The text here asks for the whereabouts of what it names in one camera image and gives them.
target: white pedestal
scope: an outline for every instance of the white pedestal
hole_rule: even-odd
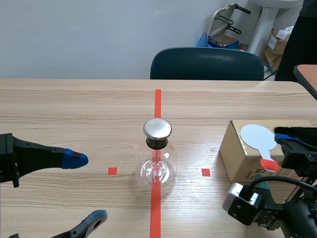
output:
[[[262,14],[257,23],[257,27],[253,34],[248,52],[262,57],[278,10],[278,8],[262,8]]]

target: red tape marker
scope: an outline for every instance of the red tape marker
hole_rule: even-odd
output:
[[[260,163],[263,169],[279,172],[279,165],[274,160],[266,160],[261,158]]]
[[[161,117],[161,90],[155,90],[154,117]],[[153,151],[153,163],[156,162],[156,151]],[[158,151],[158,161],[160,161],[160,150]],[[158,176],[153,177],[151,189],[151,218],[150,218],[150,238],[160,238],[160,180]]]
[[[202,169],[202,175],[210,177],[210,169]]]
[[[108,175],[116,175],[117,167],[108,168]]]

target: cardboard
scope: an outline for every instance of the cardboard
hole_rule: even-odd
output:
[[[214,38],[215,41],[218,41],[219,43],[223,44],[223,46],[219,46],[213,42],[211,42],[211,46],[215,48],[225,48],[225,49],[231,49],[231,50],[236,50],[239,46],[239,40],[234,39],[229,36],[218,36]]]
[[[262,176],[286,176],[298,179],[294,170],[283,169],[278,173],[270,173],[260,164],[260,153],[243,142],[240,131],[248,124],[258,124],[274,133],[274,128],[284,127],[312,127],[308,120],[231,120],[220,146],[220,154],[225,165],[230,182],[250,182],[257,174]],[[270,150],[270,155],[279,165],[284,160],[281,146],[278,144]]]
[[[278,69],[279,64],[281,63],[283,55],[273,54],[272,51],[268,47],[264,51],[264,55],[265,55],[265,61],[268,62],[268,65],[270,66],[271,70],[275,72]]]
[[[283,41],[277,36],[271,32],[269,38],[267,47],[272,51],[274,55],[282,55],[284,53],[285,47],[287,45],[287,41]]]

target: table surface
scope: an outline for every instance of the table surface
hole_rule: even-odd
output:
[[[317,91],[317,65],[301,64],[297,66],[298,71],[309,82],[309,84]]]
[[[283,237],[280,229],[246,227],[222,209],[231,184],[218,150],[231,119],[309,119],[317,125],[317,102],[300,84],[82,79],[0,79],[1,133],[90,159],[80,169],[31,173],[19,188],[2,183],[0,236],[52,237],[106,209],[108,220],[91,238],[148,238],[151,192],[136,183],[133,171],[156,88],[179,156],[174,187],[161,199],[161,236]],[[118,167],[118,174],[108,176],[108,167]],[[201,168],[211,176],[203,177]],[[273,196],[281,202],[292,188],[273,183]]]

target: stainless steel cap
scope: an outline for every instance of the stainless steel cap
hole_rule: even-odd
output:
[[[171,135],[172,126],[165,119],[153,118],[144,124],[143,132],[152,140],[164,140]]]

